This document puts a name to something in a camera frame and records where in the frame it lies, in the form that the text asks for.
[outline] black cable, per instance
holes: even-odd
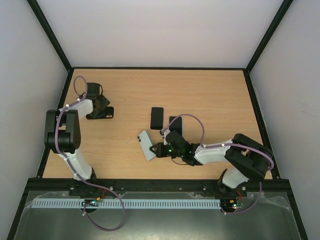
[[[174,159],[172,157],[171,157],[171,160],[172,160],[172,162],[174,162],[175,164],[178,164],[178,165],[188,165],[187,163],[185,163],[185,164],[177,163],[177,162],[174,161]]]

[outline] wall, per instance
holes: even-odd
[[[46,111],[67,72],[25,0],[0,1],[0,239],[44,150]]]
[[[72,66],[245,68],[282,0],[38,0]]]
[[[281,177],[309,239],[319,239],[320,1],[294,1],[251,77]]]

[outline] cable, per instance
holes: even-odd
[[[201,125],[201,128],[202,128],[202,136],[201,136],[201,139],[200,139],[200,146],[204,149],[214,149],[214,148],[220,148],[220,147],[228,147],[228,146],[233,146],[233,147],[239,147],[239,148],[243,148],[243,149],[247,149],[247,150],[250,150],[250,151],[253,151],[257,154],[260,154],[261,156],[265,157],[269,162],[270,162],[270,167],[267,169],[267,171],[270,171],[274,168],[275,164],[274,164],[274,161],[272,160],[271,157],[269,157],[267,154],[265,154],[264,152],[258,150],[258,149],[255,149],[255,148],[252,148],[252,147],[249,147],[249,146],[245,146],[245,145],[242,145],[242,144],[237,144],[237,143],[222,143],[222,144],[217,144],[217,145],[212,145],[212,146],[206,146],[204,145],[204,138],[205,138],[205,127],[203,125],[203,123],[200,121],[199,118],[197,118],[196,116],[192,115],[192,114],[188,114],[188,113],[184,113],[184,114],[180,114],[179,116],[176,116],[169,124],[168,126],[166,126],[165,128],[163,128],[161,131],[164,132],[166,131],[167,129],[169,129],[170,125],[176,120],[178,119],[179,117],[182,117],[182,116],[189,116],[189,117],[192,117],[194,119],[196,119],[200,125]]]
[[[262,194],[262,183],[259,182],[259,193],[258,193],[258,196],[256,197],[256,200],[254,201],[254,203],[253,203],[250,207],[246,208],[245,210],[237,211],[237,212],[226,212],[226,211],[223,210],[222,208],[221,208],[221,211],[224,213],[224,215],[234,215],[234,214],[242,214],[242,213],[245,213],[245,212],[249,211],[250,209],[252,209],[252,208],[257,204],[257,202],[258,202],[261,194]]]
[[[75,93],[78,95],[78,97],[80,96],[80,94],[77,92],[76,90],[76,80],[78,78],[81,78],[83,79],[84,81],[84,84],[85,84],[85,92],[83,94],[83,97],[82,98],[78,98],[75,102],[71,103],[71,104],[67,104],[66,107],[60,109],[60,114],[58,115],[58,118],[56,120],[56,126],[55,126],[55,133],[54,133],[54,145],[55,145],[55,149],[56,151],[63,155],[65,158],[66,158],[66,162],[67,164],[70,166],[71,170],[73,171],[74,174],[76,174],[76,176],[82,181],[84,182],[85,184],[89,185],[89,186],[92,186],[92,187],[96,187],[96,188],[100,188],[100,189],[104,189],[110,193],[112,193],[116,198],[119,199],[120,203],[121,203],[121,206],[122,206],[122,209],[123,209],[123,216],[122,216],[122,219],[121,219],[121,222],[119,223],[118,226],[116,226],[115,228],[104,228],[104,227],[101,227],[99,225],[97,225],[90,217],[89,215],[87,214],[86,212],[86,207],[88,206],[88,204],[86,204],[83,208],[83,215],[85,215],[88,220],[98,229],[102,230],[102,231],[106,231],[106,232],[111,232],[111,231],[115,231],[115,230],[118,230],[120,229],[124,224],[125,224],[125,221],[126,221],[126,209],[125,209],[125,205],[124,205],[124,202],[121,200],[120,196],[113,190],[105,187],[105,186],[101,186],[101,185],[97,185],[97,184],[93,184],[93,183],[90,183],[90,182],[87,182],[79,173],[77,173],[77,170],[74,168],[74,166],[71,164],[70,162],[70,159],[69,157],[64,153],[62,152],[60,149],[59,149],[59,144],[58,144],[58,133],[59,133],[59,125],[60,125],[60,122],[61,122],[61,118],[64,114],[64,112],[68,111],[71,107],[77,105],[78,103],[82,102],[86,96],[87,96],[87,92],[88,92],[88,84],[87,84],[87,81],[86,79],[83,77],[83,76],[77,76],[74,81],[73,81],[73,88],[74,88],[74,91]]]
[[[178,164],[178,165],[188,165],[187,163],[177,163],[177,162],[174,161],[173,158],[171,158],[171,160],[172,160],[172,162],[174,162],[175,164]]]

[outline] table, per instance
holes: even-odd
[[[236,133],[262,142],[246,81],[241,70],[75,69],[65,104],[75,101],[73,79],[84,76],[99,83],[114,107],[112,119],[80,120],[81,151],[98,178],[104,179],[218,179],[229,162],[203,166],[177,165],[169,157],[146,161],[137,136],[147,130],[151,141],[162,142],[150,130],[151,107],[164,107],[169,116],[192,114],[205,128],[204,143],[232,139]],[[85,89],[77,80],[78,92]],[[183,136],[199,143],[201,126],[183,117]],[[72,178],[65,162],[50,152],[44,178]]]

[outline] smartphone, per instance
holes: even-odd
[[[164,113],[163,107],[154,106],[151,108],[150,129],[161,130],[164,128]]]
[[[171,123],[171,121],[175,119],[175,116],[170,116],[169,117],[169,123]],[[169,130],[170,132],[172,131],[176,131],[178,134],[180,134],[182,136],[182,117],[178,117],[176,120],[174,120],[174,122],[169,126]]]

